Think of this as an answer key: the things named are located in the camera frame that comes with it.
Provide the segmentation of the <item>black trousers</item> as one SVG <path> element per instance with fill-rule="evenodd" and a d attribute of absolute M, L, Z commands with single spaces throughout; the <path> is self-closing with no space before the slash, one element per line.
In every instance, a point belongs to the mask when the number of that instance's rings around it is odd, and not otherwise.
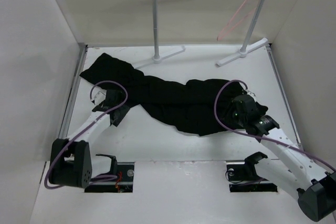
<path fill-rule="evenodd" d="M 141 105 L 151 117 L 180 132 L 205 136 L 224 131 L 215 115 L 229 128 L 241 128 L 231 117 L 232 99 L 245 93 L 237 82 L 219 93 L 227 80 L 192 79 L 186 84 L 162 80 L 105 53 L 80 76 L 105 90 L 119 89 L 115 83 L 121 84 L 128 93 L 127 106 Z"/>

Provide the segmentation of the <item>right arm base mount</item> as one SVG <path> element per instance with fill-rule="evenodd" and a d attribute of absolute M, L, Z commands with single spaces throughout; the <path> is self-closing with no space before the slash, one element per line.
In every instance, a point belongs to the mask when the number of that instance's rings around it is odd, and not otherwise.
<path fill-rule="evenodd" d="M 227 162 L 225 177 L 231 193 L 277 193 L 278 187 L 259 177 L 244 162 Z"/>

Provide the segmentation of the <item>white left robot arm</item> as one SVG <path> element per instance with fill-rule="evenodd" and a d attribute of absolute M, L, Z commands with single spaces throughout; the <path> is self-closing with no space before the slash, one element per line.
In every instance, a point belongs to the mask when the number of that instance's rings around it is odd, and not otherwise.
<path fill-rule="evenodd" d="M 91 147 L 109 127 L 117 127 L 129 111 L 126 90 L 108 90 L 104 100 L 95 101 L 83 125 L 66 138 L 54 140 L 50 166 L 44 180 L 47 189 L 87 188 L 97 182 L 118 178 L 116 157 L 94 153 Z"/>

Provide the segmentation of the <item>pink wire hanger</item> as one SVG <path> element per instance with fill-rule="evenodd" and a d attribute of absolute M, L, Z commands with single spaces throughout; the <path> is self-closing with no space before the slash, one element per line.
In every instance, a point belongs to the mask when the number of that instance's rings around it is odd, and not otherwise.
<path fill-rule="evenodd" d="M 233 16 L 217 35 L 216 40 L 221 41 L 233 32 L 244 20 L 252 15 L 256 9 L 259 0 L 244 0 L 235 11 Z"/>

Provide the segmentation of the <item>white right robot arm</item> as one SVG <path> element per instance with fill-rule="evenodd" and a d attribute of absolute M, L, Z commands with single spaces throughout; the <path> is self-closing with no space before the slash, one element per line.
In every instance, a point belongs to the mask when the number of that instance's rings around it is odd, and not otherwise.
<path fill-rule="evenodd" d="M 301 211 L 318 222 L 335 211 L 335 172 L 327 172 L 320 161 L 295 147 L 280 125 L 258 108 L 247 94 L 232 100 L 231 116 L 247 134 L 269 149 L 284 164 L 276 165 L 262 152 L 244 160 L 244 175 L 251 180 L 264 178 L 297 201 Z"/>

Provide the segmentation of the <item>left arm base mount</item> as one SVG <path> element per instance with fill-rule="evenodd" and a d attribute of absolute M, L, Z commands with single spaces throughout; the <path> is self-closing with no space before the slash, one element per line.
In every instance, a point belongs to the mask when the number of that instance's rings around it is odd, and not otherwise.
<path fill-rule="evenodd" d="M 110 181 L 98 181 L 88 186 L 85 193 L 132 193 L 135 163 L 118 162 L 116 179 Z"/>

